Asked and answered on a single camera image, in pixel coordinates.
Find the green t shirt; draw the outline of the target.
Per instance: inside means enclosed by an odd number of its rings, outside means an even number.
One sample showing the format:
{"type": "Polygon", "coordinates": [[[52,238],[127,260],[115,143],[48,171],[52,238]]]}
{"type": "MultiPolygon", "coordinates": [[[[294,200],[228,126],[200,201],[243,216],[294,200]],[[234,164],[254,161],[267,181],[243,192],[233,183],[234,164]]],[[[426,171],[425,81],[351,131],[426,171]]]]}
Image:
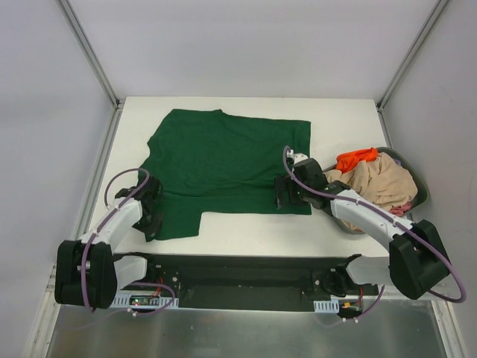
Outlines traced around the green t shirt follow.
{"type": "Polygon", "coordinates": [[[163,186],[154,202],[162,225],[153,238],[197,236],[205,212],[311,214],[307,204],[277,208],[274,186],[286,173],[284,147],[309,154],[310,142],[308,121],[173,109],[148,140],[141,165],[163,186]]]}

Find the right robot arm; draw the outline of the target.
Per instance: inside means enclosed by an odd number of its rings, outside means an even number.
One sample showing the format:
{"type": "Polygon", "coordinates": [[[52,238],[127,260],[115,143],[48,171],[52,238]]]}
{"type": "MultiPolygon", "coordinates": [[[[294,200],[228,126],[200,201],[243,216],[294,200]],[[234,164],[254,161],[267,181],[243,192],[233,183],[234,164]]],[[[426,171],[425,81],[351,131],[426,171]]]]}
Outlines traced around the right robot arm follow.
{"type": "Polygon", "coordinates": [[[412,300],[437,295],[436,285],[452,275],[437,228],[429,221],[393,216],[340,181],[328,181],[318,162],[304,154],[285,154],[285,175],[275,178],[276,206],[322,211],[348,221],[376,240],[386,257],[354,254],[329,274],[332,294],[343,297],[363,285],[393,286],[412,300]]]}

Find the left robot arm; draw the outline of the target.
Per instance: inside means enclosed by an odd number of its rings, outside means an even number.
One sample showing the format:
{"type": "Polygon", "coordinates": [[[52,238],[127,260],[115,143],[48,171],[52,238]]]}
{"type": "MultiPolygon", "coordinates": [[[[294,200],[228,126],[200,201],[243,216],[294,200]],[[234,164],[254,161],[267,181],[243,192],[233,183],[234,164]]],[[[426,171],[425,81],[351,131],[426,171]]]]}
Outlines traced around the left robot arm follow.
{"type": "Polygon", "coordinates": [[[157,271],[147,260],[128,254],[113,255],[133,229],[147,239],[156,239],[162,215],[155,209],[163,185],[149,177],[138,186],[121,189],[100,222],[76,240],[65,240],[57,249],[54,298],[59,304],[106,309],[116,293],[131,283],[142,290],[157,283],[157,271]]]}

